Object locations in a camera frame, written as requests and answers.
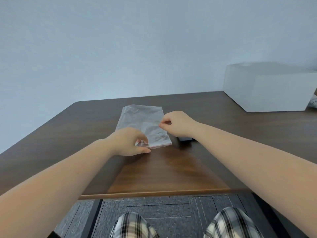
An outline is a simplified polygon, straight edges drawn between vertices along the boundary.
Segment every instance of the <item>plaid pants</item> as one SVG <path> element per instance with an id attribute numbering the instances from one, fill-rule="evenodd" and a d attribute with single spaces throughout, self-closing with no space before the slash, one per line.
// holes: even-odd
<path id="1" fill-rule="evenodd" d="M 128 212 L 119 217 L 110 238 L 158 238 L 153 227 L 139 214 Z M 240 209 L 221 210 L 206 230 L 204 238 L 263 238 L 253 221 Z"/>

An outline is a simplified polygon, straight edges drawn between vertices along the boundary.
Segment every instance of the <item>floor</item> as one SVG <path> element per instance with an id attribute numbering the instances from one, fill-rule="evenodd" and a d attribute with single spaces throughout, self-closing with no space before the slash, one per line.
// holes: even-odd
<path id="1" fill-rule="evenodd" d="M 55 232 L 63 238 L 80 237 L 92 204 L 93 200 L 82 200 L 74 204 Z M 264 237 L 277 238 L 250 193 L 104 200 L 93 238 L 108 237 L 117 218 L 128 211 L 139 213 L 156 229 L 160 237 L 203 237 L 204 231 L 216 214 L 228 206 L 238 207 L 248 214 Z M 291 237 L 305 237 L 300 230 L 298 231 Z"/>

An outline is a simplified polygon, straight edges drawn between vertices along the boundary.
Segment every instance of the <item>brown tabletop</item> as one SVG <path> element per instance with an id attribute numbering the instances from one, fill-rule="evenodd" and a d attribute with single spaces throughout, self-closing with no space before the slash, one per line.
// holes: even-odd
<path id="1" fill-rule="evenodd" d="M 162 106 L 164 113 L 182 110 L 199 122 L 317 163 L 317 110 L 312 108 L 247 113 L 224 92 L 81 101 L 0 154 L 0 194 L 110 135 L 122 107 L 130 104 Z M 172 146 L 153 149 L 150 154 L 112 157 L 81 199 L 247 190 L 198 142 L 182 144 L 170 138 Z"/>

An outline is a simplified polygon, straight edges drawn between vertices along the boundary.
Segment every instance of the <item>person's left hand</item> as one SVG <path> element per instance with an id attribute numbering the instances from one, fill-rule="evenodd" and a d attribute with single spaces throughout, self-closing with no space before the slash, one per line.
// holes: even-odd
<path id="1" fill-rule="evenodd" d="M 110 142 L 114 155 L 132 156 L 151 152 L 148 148 L 135 146 L 136 141 L 140 142 L 140 140 L 148 143 L 145 134 L 135 128 L 119 129 L 109 135 L 106 140 Z"/>

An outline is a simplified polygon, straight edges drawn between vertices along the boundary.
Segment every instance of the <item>person's left arm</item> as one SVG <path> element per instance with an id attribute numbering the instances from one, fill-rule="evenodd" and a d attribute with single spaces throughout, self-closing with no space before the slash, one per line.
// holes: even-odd
<path id="1" fill-rule="evenodd" d="M 111 156 L 150 152 L 137 140 L 147 142 L 137 129 L 117 130 L 0 196 L 0 237 L 48 237 Z"/>

